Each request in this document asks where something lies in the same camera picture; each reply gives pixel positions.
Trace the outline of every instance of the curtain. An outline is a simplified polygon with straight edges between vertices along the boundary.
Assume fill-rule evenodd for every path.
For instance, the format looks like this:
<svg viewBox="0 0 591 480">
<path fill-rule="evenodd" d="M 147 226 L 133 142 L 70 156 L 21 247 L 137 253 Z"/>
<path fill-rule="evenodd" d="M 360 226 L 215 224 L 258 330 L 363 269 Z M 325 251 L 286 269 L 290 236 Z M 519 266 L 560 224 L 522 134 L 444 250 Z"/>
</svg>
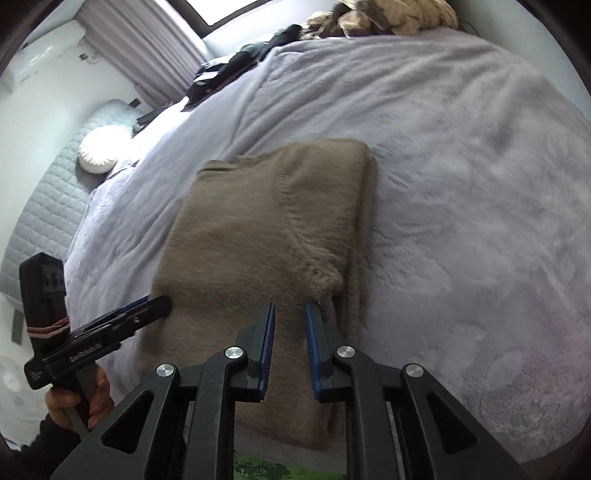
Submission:
<svg viewBox="0 0 591 480">
<path fill-rule="evenodd" d="M 182 99 L 210 57 L 163 0 L 86 0 L 76 19 L 86 28 L 86 41 L 155 108 Z"/>
</svg>

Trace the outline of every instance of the blue gripper pad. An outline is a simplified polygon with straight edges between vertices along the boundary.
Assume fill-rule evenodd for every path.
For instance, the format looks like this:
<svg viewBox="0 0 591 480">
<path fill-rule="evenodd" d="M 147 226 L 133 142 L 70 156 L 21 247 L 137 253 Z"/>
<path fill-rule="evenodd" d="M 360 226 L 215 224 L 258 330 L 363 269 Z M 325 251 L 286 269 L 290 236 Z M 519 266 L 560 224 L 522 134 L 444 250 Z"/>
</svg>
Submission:
<svg viewBox="0 0 591 480">
<path fill-rule="evenodd" d="M 273 339 L 275 338 L 275 306 L 271 305 L 267 318 L 267 330 L 261 350 L 261 378 L 259 380 L 258 394 L 260 400 L 265 399 L 269 388 L 269 373 L 271 372 L 271 357 L 273 354 Z"/>
<path fill-rule="evenodd" d="M 312 313 L 312 304 L 306 306 L 306 338 L 308 340 L 308 358 L 310 361 L 310 378 L 312 381 L 312 390 L 316 400 L 320 399 L 322 385 L 320 383 L 320 352 L 318 351 L 318 342 L 316 340 L 316 331 L 314 330 L 314 314 Z"/>
</svg>

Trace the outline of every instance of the window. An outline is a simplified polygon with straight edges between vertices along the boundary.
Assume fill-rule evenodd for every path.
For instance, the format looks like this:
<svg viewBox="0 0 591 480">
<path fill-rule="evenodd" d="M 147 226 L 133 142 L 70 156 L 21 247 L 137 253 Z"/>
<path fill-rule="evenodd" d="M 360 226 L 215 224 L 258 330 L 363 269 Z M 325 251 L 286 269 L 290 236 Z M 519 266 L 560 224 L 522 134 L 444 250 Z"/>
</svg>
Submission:
<svg viewBox="0 0 591 480">
<path fill-rule="evenodd" d="M 168 0 L 203 38 L 215 29 L 269 0 Z"/>
</svg>

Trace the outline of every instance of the hand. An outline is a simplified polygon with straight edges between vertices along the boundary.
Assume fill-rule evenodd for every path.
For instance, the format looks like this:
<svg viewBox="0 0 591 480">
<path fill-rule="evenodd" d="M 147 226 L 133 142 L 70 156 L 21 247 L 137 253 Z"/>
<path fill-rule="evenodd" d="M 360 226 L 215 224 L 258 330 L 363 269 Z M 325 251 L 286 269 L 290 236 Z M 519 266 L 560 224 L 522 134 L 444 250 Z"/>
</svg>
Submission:
<svg viewBox="0 0 591 480">
<path fill-rule="evenodd" d="M 90 420 L 88 428 L 94 429 L 115 408 L 111 398 L 111 384 L 107 374 L 101 367 L 96 368 L 96 393 L 90 399 Z M 63 429 L 74 431 L 64 408 L 75 407 L 80 403 L 80 397 L 75 393 L 60 387 L 52 387 L 45 395 L 45 404 L 53 422 Z"/>
</svg>

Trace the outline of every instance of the air conditioner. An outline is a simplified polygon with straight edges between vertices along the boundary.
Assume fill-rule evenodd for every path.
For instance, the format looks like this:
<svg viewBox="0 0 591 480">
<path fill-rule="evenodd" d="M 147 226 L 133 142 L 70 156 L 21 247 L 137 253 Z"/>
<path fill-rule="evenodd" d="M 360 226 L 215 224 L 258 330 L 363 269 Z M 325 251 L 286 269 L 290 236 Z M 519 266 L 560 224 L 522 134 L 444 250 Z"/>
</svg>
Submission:
<svg viewBox="0 0 591 480">
<path fill-rule="evenodd" d="M 2 82 L 11 93 L 14 92 L 27 77 L 37 73 L 68 48 L 78 45 L 85 34 L 86 30 L 76 20 L 50 31 L 14 56 L 2 75 Z"/>
</svg>

